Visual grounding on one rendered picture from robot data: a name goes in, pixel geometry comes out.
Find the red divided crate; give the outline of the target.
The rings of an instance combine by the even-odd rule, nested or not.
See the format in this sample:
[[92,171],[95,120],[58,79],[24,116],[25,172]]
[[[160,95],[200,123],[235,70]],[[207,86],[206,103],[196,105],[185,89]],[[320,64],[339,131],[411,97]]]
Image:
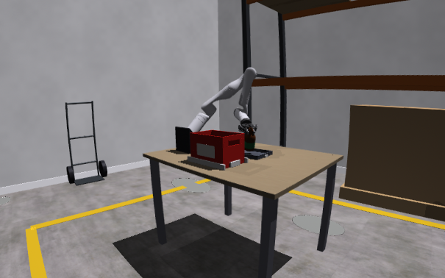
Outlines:
[[244,163],[244,133],[207,130],[190,133],[191,157],[224,164]]

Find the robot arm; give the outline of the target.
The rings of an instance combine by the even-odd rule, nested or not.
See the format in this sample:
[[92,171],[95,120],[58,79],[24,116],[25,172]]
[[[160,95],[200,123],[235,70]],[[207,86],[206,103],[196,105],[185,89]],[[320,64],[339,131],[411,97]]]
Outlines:
[[206,113],[206,115],[203,113],[199,113],[188,126],[188,128],[190,128],[192,132],[200,132],[202,127],[207,123],[207,121],[217,110],[216,107],[213,105],[213,102],[222,99],[229,99],[234,96],[241,88],[243,89],[241,91],[239,105],[243,107],[243,110],[239,108],[235,109],[234,116],[240,121],[240,123],[242,119],[248,118],[247,107],[249,96],[253,80],[256,76],[256,70],[254,70],[253,68],[247,68],[244,74],[239,79],[229,83],[225,88],[214,95],[214,97],[212,97],[202,105],[201,109]]

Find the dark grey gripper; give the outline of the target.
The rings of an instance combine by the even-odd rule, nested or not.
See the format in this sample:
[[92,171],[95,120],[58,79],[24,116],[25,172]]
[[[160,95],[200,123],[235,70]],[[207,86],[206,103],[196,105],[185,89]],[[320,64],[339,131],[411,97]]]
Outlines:
[[246,134],[248,135],[249,134],[248,129],[253,128],[253,134],[254,134],[256,132],[257,125],[253,125],[248,118],[244,118],[241,120],[241,125],[238,125],[238,128],[240,131],[246,132]]

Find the brown bottle with green label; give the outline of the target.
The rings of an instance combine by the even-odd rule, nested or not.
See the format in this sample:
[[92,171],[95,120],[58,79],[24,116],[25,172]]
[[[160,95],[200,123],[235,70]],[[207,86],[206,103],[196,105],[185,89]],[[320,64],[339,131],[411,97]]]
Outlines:
[[253,128],[249,128],[248,129],[249,134],[245,135],[244,138],[244,149],[248,152],[251,152],[254,150],[254,146],[255,146],[255,135],[253,134]]

